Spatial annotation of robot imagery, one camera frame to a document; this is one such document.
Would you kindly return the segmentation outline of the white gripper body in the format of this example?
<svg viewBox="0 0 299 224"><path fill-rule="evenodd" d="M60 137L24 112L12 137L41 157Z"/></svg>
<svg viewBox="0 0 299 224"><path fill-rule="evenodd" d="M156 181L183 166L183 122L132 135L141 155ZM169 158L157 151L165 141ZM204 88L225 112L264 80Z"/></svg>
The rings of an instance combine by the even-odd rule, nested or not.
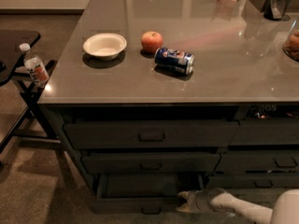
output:
<svg viewBox="0 0 299 224"><path fill-rule="evenodd" d="M209 204L208 194L199 190L191 190L187 192L186 207L190 213L204 213L213 210Z"/></svg>

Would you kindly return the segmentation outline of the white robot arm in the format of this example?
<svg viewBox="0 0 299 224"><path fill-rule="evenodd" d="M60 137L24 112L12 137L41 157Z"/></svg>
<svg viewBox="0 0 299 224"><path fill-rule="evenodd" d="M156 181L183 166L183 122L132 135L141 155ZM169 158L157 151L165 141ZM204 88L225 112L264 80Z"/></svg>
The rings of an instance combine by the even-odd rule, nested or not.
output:
<svg viewBox="0 0 299 224"><path fill-rule="evenodd" d="M236 198L224 189L188 190L178 194L185 203L182 213L222 213L240 215L255 224L299 224L299 190L283 192L273 208Z"/></svg>

